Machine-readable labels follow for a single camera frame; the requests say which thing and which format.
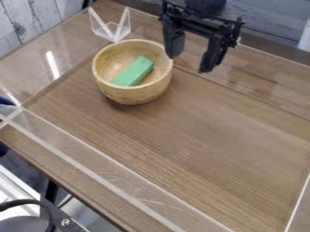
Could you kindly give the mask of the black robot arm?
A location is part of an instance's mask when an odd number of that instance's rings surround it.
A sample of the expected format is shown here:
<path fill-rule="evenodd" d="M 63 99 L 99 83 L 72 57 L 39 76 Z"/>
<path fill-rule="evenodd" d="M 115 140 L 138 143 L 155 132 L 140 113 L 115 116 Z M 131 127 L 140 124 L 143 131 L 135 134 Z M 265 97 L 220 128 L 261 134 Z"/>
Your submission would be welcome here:
<path fill-rule="evenodd" d="M 226 16 L 224 9 L 226 0 L 162 0 L 159 20 L 167 56 L 174 59 L 184 51 L 186 32 L 208 40 L 199 73 L 214 70 L 240 40 L 244 21 L 240 16 Z"/>

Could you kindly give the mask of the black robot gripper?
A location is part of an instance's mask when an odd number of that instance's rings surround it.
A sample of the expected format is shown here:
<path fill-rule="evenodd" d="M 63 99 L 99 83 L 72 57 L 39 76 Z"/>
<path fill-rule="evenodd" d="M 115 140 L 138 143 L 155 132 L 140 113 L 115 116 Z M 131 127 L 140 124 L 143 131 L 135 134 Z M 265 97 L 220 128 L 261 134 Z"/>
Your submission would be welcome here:
<path fill-rule="evenodd" d="M 210 31 L 222 31 L 230 39 L 230 47 L 238 45 L 244 21 L 240 16 L 226 10 L 226 0 L 162 0 L 162 11 L 179 20 L 206 27 Z M 184 51 L 186 33 L 170 20 L 162 21 L 162 30 L 164 51 L 174 59 Z M 220 34 L 212 34 L 200 59 L 199 73 L 214 70 L 223 61 L 226 50 L 226 38 Z"/>

